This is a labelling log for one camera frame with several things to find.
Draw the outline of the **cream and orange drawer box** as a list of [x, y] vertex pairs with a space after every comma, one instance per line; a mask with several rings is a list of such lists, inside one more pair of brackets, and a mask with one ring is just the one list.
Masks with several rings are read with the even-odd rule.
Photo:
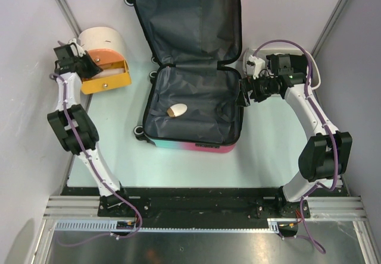
[[122, 35], [110, 27], [91, 27], [79, 35], [80, 45], [103, 70], [124, 68], [125, 73], [105, 78], [83, 78], [82, 93], [89, 95], [113, 90], [132, 83], [127, 64], [127, 46]]

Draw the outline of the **white rectangular plastic basin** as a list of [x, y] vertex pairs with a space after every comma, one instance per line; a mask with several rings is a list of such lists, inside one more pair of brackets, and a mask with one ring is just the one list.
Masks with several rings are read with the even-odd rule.
[[[243, 68], [243, 72], [246, 76], [248, 76], [246, 74], [246, 66], [245, 66], [245, 63], [246, 63], [246, 59], [248, 56], [250, 55], [253, 55], [253, 56], [256, 56], [256, 57], [259, 57], [263, 60], [265, 60], [265, 63], [266, 63], [266, 68], [268, 68], [268, 58], [266, 58], [266, 55], [271, 55], [271, 54], [275, 54], [275, 55], [280, 55], [280, 54], [291, 54], [291, 55], [302, 55], [303, 52], [299, 49], [261, 49], [258, 51], [258, 53], [256, 55], [254, 55], [254, 52], [256, 51], [256, 49], [250, 49], [250, 48], [247, 48], [244, 53], [243, 53], [243, 60], [242, 60], [242, 68]], [[313, 56], [307, 51], [307, 58], [309, 58], [311, 60], [311, 65], [312, 65], [312, 69], [313, 69], [313, 73], [311, 75], [311, 88], [312, 90], [317, 90], [320, 85], [321, 85], [321, 77], [320, 77], [320, 72], [319, 72], [319, 69], [317, 67], [317, 64], [313, 58]]]

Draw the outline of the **pink and teal kids suitcase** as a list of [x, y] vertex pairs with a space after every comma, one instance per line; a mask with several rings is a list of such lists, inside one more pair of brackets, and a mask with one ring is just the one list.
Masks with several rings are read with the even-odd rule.
[[[158, 69], [138, 140], [169, 149], [227, 153], [238, 141], [243, 107], [237, 106], [242, 52], [241, 0], [124, 0], [135, 9]], [[170, 118], [166, 110], [188, 110]]]

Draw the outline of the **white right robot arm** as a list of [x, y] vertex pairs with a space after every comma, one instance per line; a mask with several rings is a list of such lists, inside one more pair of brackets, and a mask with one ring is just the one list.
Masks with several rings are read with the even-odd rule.
[[258, 49], [246, 49], [242, 60], [246, 98], [262, 102], [279, 95], [292, 108], [307, 138], [298, 159], [298, 172], [280, 189], [274, 209], [289, 217], [296, 203], [316, 189], [333, 191], [348, 164], [352, 137], [341, 132], [327, 117], [313, 94], [311, 55], [273, 53], [260, 55]]

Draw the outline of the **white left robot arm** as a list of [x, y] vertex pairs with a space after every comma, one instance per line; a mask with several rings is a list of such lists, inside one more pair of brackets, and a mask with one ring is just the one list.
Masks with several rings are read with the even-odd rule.
[[82, 78], [99, 74], [89, 53], [76, 39], [54, 48], [55, 69], [49, 77], [57, 82], [58, 103], [47, 120], [62, 148], [86, 165], [98, 186], [100, 200], [98, 216], [125, 216], [132, 208], [120, 181], [111, 172], [99, 148], [99, 134], [88, 113], [82, 107]]

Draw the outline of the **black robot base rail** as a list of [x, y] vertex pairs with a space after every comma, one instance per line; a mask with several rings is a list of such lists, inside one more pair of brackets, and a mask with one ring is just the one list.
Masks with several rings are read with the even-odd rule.
[[254, 218], [293, 218], [302, 212], [310, 215], [313, 198], [323, 200], [348, 197], [344, 188], [329, 193], [318, 188], [298, 201], [287, 201], [278, 188], [126, 188], [122, 192], [128, 204], [114, 195], [100, 196], [95, 187], [64, 187], [65, 197], [94, 197], [100, 217], [131, 217], [138, 210], [143, 218], [154, 218], [160, 213], [245, 213]]

